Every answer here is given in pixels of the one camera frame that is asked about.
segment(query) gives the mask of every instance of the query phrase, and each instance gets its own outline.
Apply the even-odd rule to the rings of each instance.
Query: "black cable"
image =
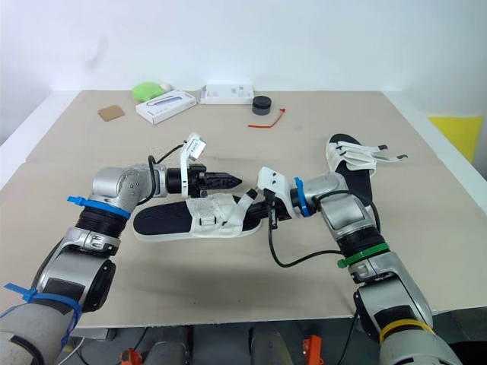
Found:
[[[149,164],[149,172],[151,173],[151,182],[152,182],[152,187],[151,187],[151,192],[149,195],[147,195],[147,198],[142,199],[140,202],[137,203],[137,205],[142,205],[147,203],[149,200],[151,200],[154,197],[155,194],[155,187],[156,187],[156,182],[155,182],[155,171],[154,171],[154,165],[157,165],[161,163],[166,157],[168,157],[170,154],[172,154],[174,151],[178,150],[182,146],[184,146],[184,143],[177,145],[175,148],[167,152],[163,157],[161,157],[159,160],[155,160],[154,156],[149,156],[148,157],[148,164]]]
[[[170,156],[174,151],[180,149],[182,146],[184,146],[184,143],[182,144],[179,144],[177,145],[175,148],[173,148],[172,150],[170,150],[169,152],[167,152],[163,157],[161,157],[157,162],[156,162],[156,165],[158,163],[161,163],[163,160],[165,160],[168,156]]]
[[[361,196],[360,194],[357,194],[351,190],[336,190],[334,192],[327,192],[325,194],[322,194],[317,198],[313,198],[313,200],[315,201],[315,205],[317,207],[319,207],[320,206],[319,203],[321,202],[321,200],[328,198],[331,195],[338,195],[338,194],[350,194],[350,195],[356,196],[357,198],[359,198],[361,200],[361,202],[364,205],[370,205],[372,208],[372,211],[374,212],[375,227],[377,228],[377,230],[380,233],[380,218],[379,218],[379,212],[377,211],[377,207],[375,206],[375,204],[372,200],[366,199],[364,196]]]
[[[345,342],[345,347],[343,348],[342,356],[340,357],[340,360],[338,360],[338,363],[336,363],[336,365],[342,365],[343,361],[345,360],[347,350],[349,349],[350,340],[352,339],[353,330],[357,325],[357,320],[358,320],[358,311],[356,310],[355,314],[353,315],[352,325],[350,326],[349,329],[349,335],[347,336],[347,341]]]
[[[145,334],[147,333],[147,330],[149,329],[149,327],[145,327],[143,333],[141,334],[140,338],[138,339],[137,343],[135,344],[134,346],[134,350],[137,350],[137,347],[141,344],[142,340],[144,339],[145,337]]]
[[[269,219],[269,248],[271,249],[271,255],[272,255],[272,258],[274,259],[275,263],[279,266],[281,266],[282,268],[290,268],[291,266],[295,266],[303,261],[306,261],[308,259],[312,259],[313,257],[316,257],[316,256],[319,256],[319,255],[326,255],[326,254],[335,254],[335,255],[341,255],[342,253],[339,251],[339,250],[336,250],[336,249],[325,249],[323,251],[317,251],[317,252],[314,252],[314,253],[311,253],[310,255],[306,255],[305,257],[301,257],[300,259],[297,259],[293,262],[289,262],[287,264],[279,261],[277,255],[275,254],[275,250],[274,250],[274,243],[272,242],[272,210],[271,210],[271,207],[268,206],[267,207],[267,215],[268,215],[268,219]]]
[[[84,365],[90,365],[83,357],[83,354],[81,353],[81,349],[82,348],[79,348],[77,351],[76,351],[76,354],[78,355],[79,357],[79,360],[81,360],[81,362],[84,364]]]

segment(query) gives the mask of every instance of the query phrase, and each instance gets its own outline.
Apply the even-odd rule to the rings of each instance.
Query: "blue cable tie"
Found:
[[[81,306],[76,300],[58,294],[38,293],[35,287],[32,287],[31,289],[26,289],[12,283],[6,284],[4,288],[14,291],[15,293],[22,294],[22,299],[25,300],[27,303],[31,303],[32,300],[52,300],[54,302],[60,302],[67,306],[70,306],[73,309],[74,313],[68,330],[66,331],[66,335],[61,340],[61,345],[64,347],[68,343],[69,335],[71,334],[72,330],[75,329],[81,317]],[[19,306],[14,306],[10,309],[7,309],[4,313],[2,313],[0,318],[6,316],[17,307]]]
[[[121,208],[114,207],[113,205],[97,202],[96,200],[85,199],[81,196],[69,196],[68,202],[75,203],[76,205],[80,205],[81,207],[92,207],[102,209],[104,211],[109,211],[110,213],[121,215],[124,218],[129,219],[130,213],[128,211],[124,211]]]
[[[306,198],[304,197],[303,182],[299,177],[295,177],[294,182],[296,183],[296,187],[298,188],[298,198],[299,198],[301,213],[303,213],[305,217],[310,217],[311,214],[307,207]]]

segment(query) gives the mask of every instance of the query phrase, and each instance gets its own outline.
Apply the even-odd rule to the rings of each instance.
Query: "white table edge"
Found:
[[[384,91],[384,95],[433,149],[475,203],[487,214],[487,181],[482,175],[430,122],[428,117],[408,100],[402,91]]]
[[[0,189],[79,93],[79,90],[51,92],[0,146]]]

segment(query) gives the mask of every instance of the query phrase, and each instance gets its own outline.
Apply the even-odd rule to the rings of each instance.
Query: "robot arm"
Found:
[[[192,134],[181,155],[195,160],[204,146]],[[116,254],[119,236],[137,205],[169,193],[199,197],[206,189],[241,183],[226,173],[207,173],[198,164],[184,164],[180,171],[152,162],[125,169],[107,167],[94,178],[88,199],[68,199],[83,211],[40,266],[32,288],[7,285],[27,303],[1,315],[1,364],[54,363],[81,314],[102,307],[116,269],[110,256]]]
[[[348,268],[361,285],[353,297],[365,331],[381,344],[381,365],[461,364],[433,332],[428,302],[343,176],[330,173],[307,182],[296,178],[292,188],[283,175],[264,167],[258,181],[266,200],[274,199],[276,217],[283,216],[276,208],[283,205],[289,217],[321,213],[344,256],[339,267]]]

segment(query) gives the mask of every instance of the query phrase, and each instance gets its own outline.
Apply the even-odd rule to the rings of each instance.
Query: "white box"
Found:
[[[186,91],[173,90],[135,107],[138,114],[152,124],[158,124],[196,105],[196,98]]]
[[[200,104],[251,104],[252,85],[210,84],[199,91]]]

